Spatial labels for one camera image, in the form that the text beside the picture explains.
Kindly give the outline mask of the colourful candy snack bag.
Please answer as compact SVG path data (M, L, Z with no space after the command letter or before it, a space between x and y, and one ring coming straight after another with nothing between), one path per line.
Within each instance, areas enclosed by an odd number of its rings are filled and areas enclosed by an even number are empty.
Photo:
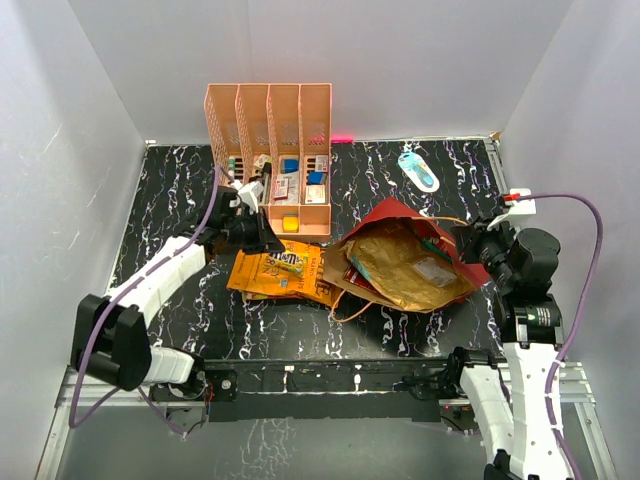
M275 300L275 299L279 299L279 296L258 294L258 293L252 293L252 292L243 292L242 299L244 301Z

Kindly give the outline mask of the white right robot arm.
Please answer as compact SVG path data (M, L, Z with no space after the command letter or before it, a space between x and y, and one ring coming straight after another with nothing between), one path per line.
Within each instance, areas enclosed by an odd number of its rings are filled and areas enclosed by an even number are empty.
M452 230L461 262L478 264L496 285L495 319L508 383L493 356L458 347L449 356L447 388L466 397L484 442L486 479L574 479L559 440L557 358L562 315L550 294L560 243L537 228L514 231L477 220Z

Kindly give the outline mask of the red brown paper bag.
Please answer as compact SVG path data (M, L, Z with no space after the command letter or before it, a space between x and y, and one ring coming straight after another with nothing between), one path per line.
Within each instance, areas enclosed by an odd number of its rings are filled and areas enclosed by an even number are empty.
M323 254L323 280L366 301L430 313L460 303L489 280L460 260L452 230L389 197Z

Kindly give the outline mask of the yellow candy packet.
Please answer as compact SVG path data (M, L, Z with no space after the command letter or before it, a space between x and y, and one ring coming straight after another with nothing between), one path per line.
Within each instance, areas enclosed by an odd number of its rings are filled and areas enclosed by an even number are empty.
M267 262L270 266L302 277L305 274L309 256L306 254L296 254L295 252L285 251L279 253L271 253L267 255Z

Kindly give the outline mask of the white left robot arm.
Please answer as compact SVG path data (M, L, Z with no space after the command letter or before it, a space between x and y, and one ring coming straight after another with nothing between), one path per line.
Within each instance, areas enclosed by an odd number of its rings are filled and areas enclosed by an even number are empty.
M259 204L262 192L258 181L218 187L212 206L188 216L131 278L103 297L82 299L72 367L125 391L171 384L186 399L200 396L207 383L200 360L179 348L152 346L148 329L163 305L219 251L283 252Z

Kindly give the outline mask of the orange snack packet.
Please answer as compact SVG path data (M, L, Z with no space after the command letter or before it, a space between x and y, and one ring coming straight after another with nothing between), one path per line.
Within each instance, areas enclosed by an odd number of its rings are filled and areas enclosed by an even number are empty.
M331 307L341 289L323 279L324 250L321 247L285 241L285 251L306 254L309 262L302 277L276 269L267 262L268 254L247 255L239 252L227 283L227 288L242 292L277 295L279 298L311 300Z

